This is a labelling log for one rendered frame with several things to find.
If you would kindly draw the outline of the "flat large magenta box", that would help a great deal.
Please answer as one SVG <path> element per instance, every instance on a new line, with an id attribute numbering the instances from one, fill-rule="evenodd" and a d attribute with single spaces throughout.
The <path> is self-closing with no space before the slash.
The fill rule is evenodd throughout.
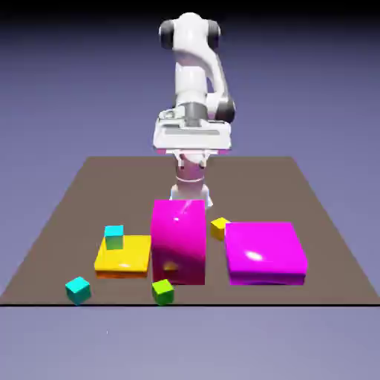
<path id="1" fill-rule="evenodd" d="M 231 285 L 304 283 L 307 257 L 290 222 L 228 223 L 224 245 Z"/>

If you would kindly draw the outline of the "tall large magenta box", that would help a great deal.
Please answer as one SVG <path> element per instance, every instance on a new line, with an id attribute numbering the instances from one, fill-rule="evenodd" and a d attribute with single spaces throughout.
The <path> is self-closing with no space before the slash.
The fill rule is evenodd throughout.
<path id="1" fill-rule="evenodd" d="M 156 199 L 151 214 L 153 281 L 204 285 L 206 209 L 203 200 Z"/>

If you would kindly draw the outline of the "small yellow cube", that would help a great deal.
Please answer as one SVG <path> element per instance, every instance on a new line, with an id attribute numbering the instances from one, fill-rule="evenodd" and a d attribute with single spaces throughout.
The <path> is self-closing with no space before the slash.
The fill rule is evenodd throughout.
<path id="1" fill-rule="evenodd" d="M 230 221 L 224 217 L 219 217 L 212 220 L 210 225 L 211 236 L 219 241 L 223 241 L 225 237 L 226 225 L 228 223 L 230 223 Z"/>

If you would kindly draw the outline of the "small green cube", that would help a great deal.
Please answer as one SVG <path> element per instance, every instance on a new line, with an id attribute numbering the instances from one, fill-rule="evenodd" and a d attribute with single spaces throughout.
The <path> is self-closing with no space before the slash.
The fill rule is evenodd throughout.
<path id="1" fill-rule="evenodd" d="M 165 306 L 174 301 L 174 287 L 167 279 L 153 282 L 151 291 L 156 304 L 159 306 Z"/>

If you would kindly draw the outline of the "small cyan cube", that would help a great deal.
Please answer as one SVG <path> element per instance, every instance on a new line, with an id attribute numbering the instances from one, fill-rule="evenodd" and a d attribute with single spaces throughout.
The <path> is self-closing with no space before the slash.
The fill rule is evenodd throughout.
<path id="1" fill-rule="evenodd" d="M 124 226 L 108 225 L 104 230 L 105 246 L 107 250 L 123 249 Z"/>
<path id="2" fill-rule="evenodd" d="M 83 277 L 76 277 L 65 284 L 67 297 L 77 306 L 91 297 L 90 283 Z"/>

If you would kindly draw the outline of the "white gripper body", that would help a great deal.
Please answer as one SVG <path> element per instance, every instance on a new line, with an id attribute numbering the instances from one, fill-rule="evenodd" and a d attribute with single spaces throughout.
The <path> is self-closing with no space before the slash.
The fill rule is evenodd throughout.
<path id="1" fill-rule="evenodd" d="M 158 150 L 228 150 L 232 146 L 231 125 L 201 119 L 199 126 L 187 126 L 184 119 L 158 119 L 153 146 Z"/>

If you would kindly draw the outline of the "large yellow box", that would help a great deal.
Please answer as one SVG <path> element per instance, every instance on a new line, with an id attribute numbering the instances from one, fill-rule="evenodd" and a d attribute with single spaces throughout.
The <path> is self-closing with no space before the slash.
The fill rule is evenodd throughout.
<path id="1" fill-rule="evenodd" d="M 122 249 L 107 249 L 102 239 L 94 270 L 98 278 L 146 278 L 151 253 L 150 235 L 124 235 Z"/>

